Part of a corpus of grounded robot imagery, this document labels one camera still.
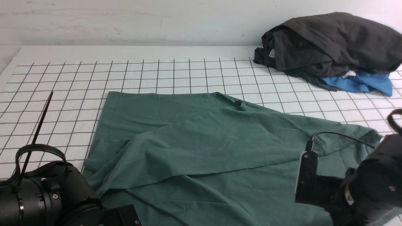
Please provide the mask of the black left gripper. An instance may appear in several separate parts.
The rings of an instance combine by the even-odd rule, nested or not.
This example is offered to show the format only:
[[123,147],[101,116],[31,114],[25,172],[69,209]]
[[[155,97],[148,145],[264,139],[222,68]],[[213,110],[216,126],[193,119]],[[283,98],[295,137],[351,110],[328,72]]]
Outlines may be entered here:
[[133,204],[106,210],[101,226],[142,226]]

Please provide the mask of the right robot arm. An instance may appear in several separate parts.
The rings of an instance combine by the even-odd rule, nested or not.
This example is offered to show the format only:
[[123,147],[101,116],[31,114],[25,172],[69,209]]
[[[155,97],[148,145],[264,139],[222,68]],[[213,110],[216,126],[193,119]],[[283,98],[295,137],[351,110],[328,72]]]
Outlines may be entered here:
[[342,210],[330,216],[334,226],[373,226],[401,207],[401,135],[386,135],[341,185]]

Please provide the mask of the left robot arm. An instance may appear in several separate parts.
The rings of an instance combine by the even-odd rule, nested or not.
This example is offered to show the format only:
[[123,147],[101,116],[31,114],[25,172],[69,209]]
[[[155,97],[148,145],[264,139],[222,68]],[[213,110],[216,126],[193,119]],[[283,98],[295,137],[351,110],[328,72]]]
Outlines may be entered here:
[[54,161],[1,188],[2,226],[140,226],[134,205],[107,209],[71,163]]

